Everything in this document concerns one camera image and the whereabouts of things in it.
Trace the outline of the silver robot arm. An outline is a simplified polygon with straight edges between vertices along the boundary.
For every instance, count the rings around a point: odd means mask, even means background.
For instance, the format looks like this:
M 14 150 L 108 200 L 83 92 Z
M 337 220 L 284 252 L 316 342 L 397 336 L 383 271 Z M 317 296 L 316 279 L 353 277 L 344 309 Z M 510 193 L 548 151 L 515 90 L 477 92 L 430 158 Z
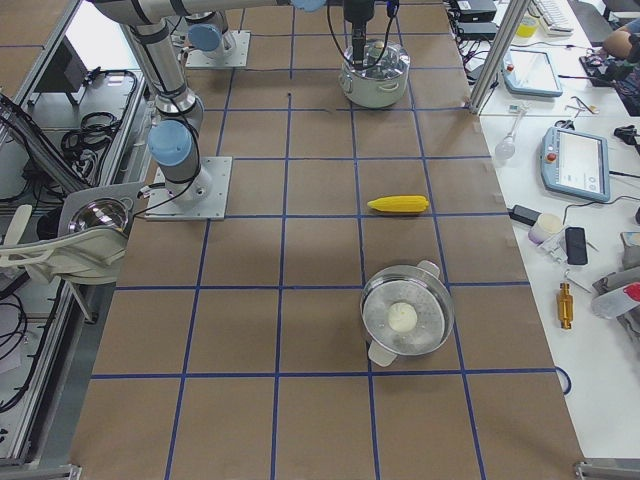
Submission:
M 187 85 L 173 45 L 168 20 L 187 22 L 188 43 L 204 54 L 223 58 L 235 48 L 226 19 L 228 10 L 292 6 L 314 12 L 323 1 L 95 1 L 93 5 L 119 24 L 150 89 L 159 123 L 147 145 L 164 175 L 171 196 L 186 197 L 202 189 L 198 136 L 203 105 Z
M 329 6 L 329 1 L 280 1 L 279 4 L 292 5 L 305 12 L 314 12 L 323 6 Z M 374 17 L 375 6 L 373 1 L 342 1 L 344 19 L 352 26 L 352 46 L 354 47 L 355 58 L 360 58 L 364 52 L 367 40 L 366 27 Z M 208 12 L 211 17 L 216 11 Z M 223 36 L 228 30 L 228 26 L 223 27 L 208 24 L 203 17 L 199 20 L 189 20 L 188 38 L 191 44 L 204 52 L 214 52 L 223 43 Z

